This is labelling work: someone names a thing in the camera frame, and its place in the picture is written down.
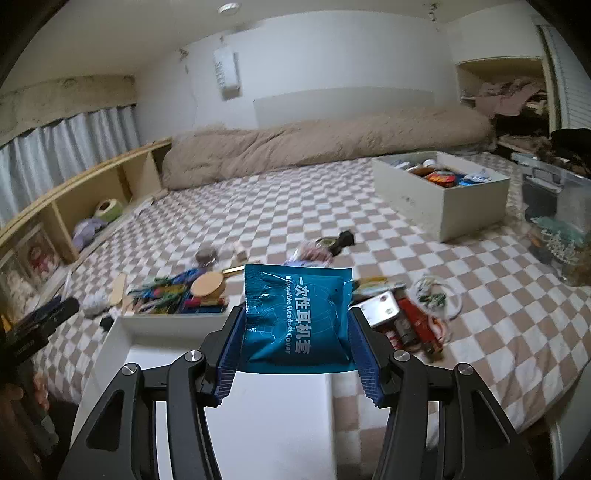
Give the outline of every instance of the round wooden disc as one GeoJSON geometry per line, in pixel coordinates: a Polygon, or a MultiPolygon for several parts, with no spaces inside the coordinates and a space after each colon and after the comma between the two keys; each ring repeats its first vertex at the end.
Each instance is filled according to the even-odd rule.
{"type": "Polygon", "coordinates": [[[220,272],[207,272],[191,285],[193,297],[207,297],[223,286],[224,276],[220,272]]]}

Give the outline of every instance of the ceiling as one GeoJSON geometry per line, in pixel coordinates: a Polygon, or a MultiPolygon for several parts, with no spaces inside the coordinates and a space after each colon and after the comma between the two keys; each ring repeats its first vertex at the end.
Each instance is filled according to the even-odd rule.
{"type": "MultiPolygon", "coordinates": [[[[440,0],[449,22],[510,0],[440,0]]],[[[318,10],[367,10],[428,18],[430,0],[242,0],[231,17],[225,0],[70,0],[37,33],[0,92],[44,80],[89,74],[134,74],[175,48],[265,18],[318,10]]]]}

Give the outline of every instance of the light blue curtain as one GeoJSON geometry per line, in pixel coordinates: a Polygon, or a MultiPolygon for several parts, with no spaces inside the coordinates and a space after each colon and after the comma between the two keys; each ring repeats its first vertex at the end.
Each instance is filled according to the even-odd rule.
{"type": "Polygon", "coordinates": [[[0,147],[0,226],[87,168],[139,147],[134,107],[80,113],[0,147]]]}

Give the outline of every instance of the brown and white checkered sheet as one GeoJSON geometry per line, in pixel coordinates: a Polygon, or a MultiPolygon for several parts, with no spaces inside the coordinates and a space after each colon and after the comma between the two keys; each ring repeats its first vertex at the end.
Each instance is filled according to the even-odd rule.
{"type": "MultiPolygon", "coordinates": [[[[73,295],[82,301],[99,288],[108,291],[120,271],[133,286],[180,273],[202,243],[219,247],[225,263],[229,246],[240,240],[250,260],[280,264],[303,239],[351,229],[358,244],[338,256],[335,267],[407,283],[429,271],[463,294],[441,365],[474,365],[513,424],[528,425],[590,358],[589,289],[562,285],[521,243],[517,168],[486,153],[470,159],[511,175],[505,225],[441,244],[376,196],[370,160],[302,167],[172,192],[88,257],[73,274],[73,295]]],[[[229,279],[226,294],[234,303],[241,299],[241,277],[229,279]]],[[[72,317],[37,357],[59,397],[80,400],[105,335],[98,324],[72,317]]],[[[339,474],[369,474],[387,412],[363,395],[356,372],[333,375],[333,396],[339,474]]],[[[433,437],[437,415],[430,411],[433,437]]]]}

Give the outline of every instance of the white wall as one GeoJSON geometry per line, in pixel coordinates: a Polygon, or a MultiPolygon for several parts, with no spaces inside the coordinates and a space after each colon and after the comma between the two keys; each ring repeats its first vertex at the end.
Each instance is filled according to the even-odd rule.
{"type": "Polygon", "coordinates": [[[521,0],[486,8],[446,24],[454,63],[491,57],[541,57],[542,44],[533,17],[521,0]]]}
{"type": "Polygon", "coordinates": [[[456,97],[445,33],[420,18],[359,11],[276,17],[225,37],[238,54],[242,96],[223,101],[213,50],[219,34],[186,47],[136,74],[142,142],[224,122],[256,128],[256,98],[309,89],[385,86],[430,90],[438,103],[456,97]]]}

